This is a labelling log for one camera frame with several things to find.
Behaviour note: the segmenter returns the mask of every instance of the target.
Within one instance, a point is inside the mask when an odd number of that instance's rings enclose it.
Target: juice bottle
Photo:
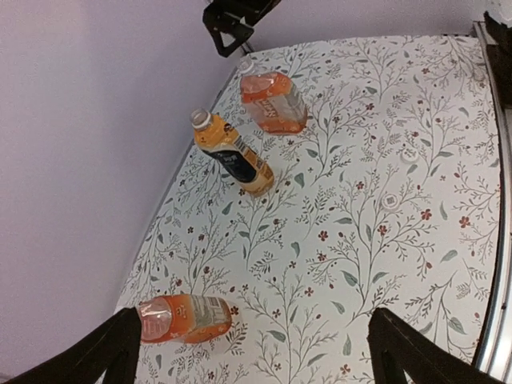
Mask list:
[[[219,161],[244,190],[258,196],[272,187],[272,169],[244,143],[235,128],[204,109],[192,112],[190,120],[199,149]]]
[[[242,104],[253,120],[270,134],[298,134],[306,126],[307,108],[297,86],[285,74],[257,70],[249,56],[241,59]]]
[[[224,334],[231,327],[226,301],[192,294],[158,296],[139,304],[141,340],[199,343]]]

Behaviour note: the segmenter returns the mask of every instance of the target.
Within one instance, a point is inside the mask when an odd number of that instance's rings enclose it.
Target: transparent bottle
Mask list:
[[[235,128],[204,109],[192,112],[190,120],[199,149],[219,161],[244,190],[259,196],[272,187],[274,172]]]
[[[230,308],[221,298],[177,294],[158,296],[137,307],[141,340],[147,343],[206,342],[228,331]]]
[[[240,59],[242,104],[252,119],[270,134],[298,134],[307,123],[307,108],[297,86],[285,74],[259,74],[252,59]]]

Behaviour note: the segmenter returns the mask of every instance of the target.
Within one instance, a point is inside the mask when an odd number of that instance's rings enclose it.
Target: gray wall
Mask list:
[[[256,25],[258,49],[332,38],[467,34],[484,0],[282,0]]]
[[[202,0],[0,2],[0,372],[114,310],[150,216],[233,64]]]

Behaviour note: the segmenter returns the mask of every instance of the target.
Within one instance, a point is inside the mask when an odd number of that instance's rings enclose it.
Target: table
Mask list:
[[[372,382],[372,310],[386,306],[469,361],[490,296],[500,208],[498,130],[475,38],[350,38],[251,55],[309,107],[298,136],[264,134],[236,74],[214,112],[276,174],[260,198],[195,146],[119,299],[224,297],[212,342],[141,348],[138,382]],[[400,153],[419,151],[415,164]],[[382,196],[396,194],[396,212]]]

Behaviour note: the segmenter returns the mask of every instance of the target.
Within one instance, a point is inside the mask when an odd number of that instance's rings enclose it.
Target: purple-tinted wall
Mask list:
[[[233,68],[202,0],[0,2],[0,372],[108,318]]]
[[[467,34],[480,0],[281,0],[251,39],[257,49],[332,38]]]

